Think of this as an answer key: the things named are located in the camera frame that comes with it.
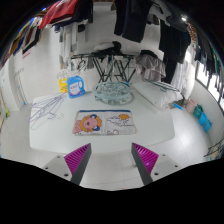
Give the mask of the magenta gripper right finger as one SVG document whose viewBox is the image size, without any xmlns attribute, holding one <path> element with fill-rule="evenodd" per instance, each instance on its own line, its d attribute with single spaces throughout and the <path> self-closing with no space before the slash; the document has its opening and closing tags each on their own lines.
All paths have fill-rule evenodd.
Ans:
<svg viewBox="0 0 224 224">
<path fill-rule="evenodd" d="M 134 158 L 137 169 L 144 185 L 153 182 L 151 172 L 157 162 L 159 155 L 150 149 L 137 143 L 132 144 L 131 154 Z"/>
</svg>

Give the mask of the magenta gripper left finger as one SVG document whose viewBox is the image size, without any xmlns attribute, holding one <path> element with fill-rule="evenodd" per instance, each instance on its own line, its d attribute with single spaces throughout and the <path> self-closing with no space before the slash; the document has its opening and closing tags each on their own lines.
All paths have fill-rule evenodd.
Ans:
<svg viewBox="0 0 224 224">
<path fill-rule="evenodd" d="M 72 151 L 64 157 L 65 162 L 72 174 L 72 183 L 76 185 L 80 184 L 91 154 L 91 144 L 88 143 Z"/>
</svg>

